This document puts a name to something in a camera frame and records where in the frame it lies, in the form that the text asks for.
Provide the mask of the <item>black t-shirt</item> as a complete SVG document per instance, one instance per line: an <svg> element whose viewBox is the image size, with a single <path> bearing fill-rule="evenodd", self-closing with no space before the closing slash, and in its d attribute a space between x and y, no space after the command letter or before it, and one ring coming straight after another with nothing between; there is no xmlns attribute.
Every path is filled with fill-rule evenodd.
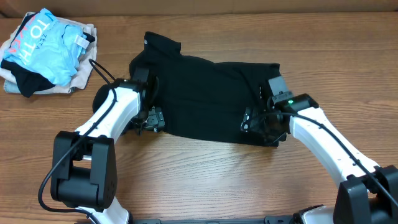
<svg viewBox="0 0 398 224"><path fill-rule="evenodd" d="M145 68L159 79L154 105L162 110L167 133L206 141L278 146L286 133L265 137L244 132L246 109L265 109L271 93L267 82L280 76L278 63L214 63L181 54L181 44L153 32L129 71Z"/></svg>

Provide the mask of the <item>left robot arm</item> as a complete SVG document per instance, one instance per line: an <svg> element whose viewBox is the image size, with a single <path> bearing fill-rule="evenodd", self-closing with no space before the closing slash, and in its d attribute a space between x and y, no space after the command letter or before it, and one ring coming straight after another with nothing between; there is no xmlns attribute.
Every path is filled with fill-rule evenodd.
<svg viewBox="0 0 398 224"><path fill-rule="evenodd" d="M133 129L158 132L165 126L154 106L159 79L147 68L132 79L116 79L94 115L74 132L61 131L54 140L50 194L92 223L132 223L116 198L118 175L115 144Z"/></svg>

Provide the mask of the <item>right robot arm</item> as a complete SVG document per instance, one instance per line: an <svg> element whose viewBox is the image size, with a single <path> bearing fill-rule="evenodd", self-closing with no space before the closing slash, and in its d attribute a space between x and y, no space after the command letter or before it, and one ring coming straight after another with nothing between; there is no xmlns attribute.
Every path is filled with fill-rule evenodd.
<svg viewBox="0 0 398 224"><path fill-rule="evenodd" d="M282 76L260 89L264 104L247 108L241 131L268 144L291 135L306 146L338 188L334 207L315 205L265 223L397 223L397 168L382 167L356 149L308 94L295 96Z"/></svg>

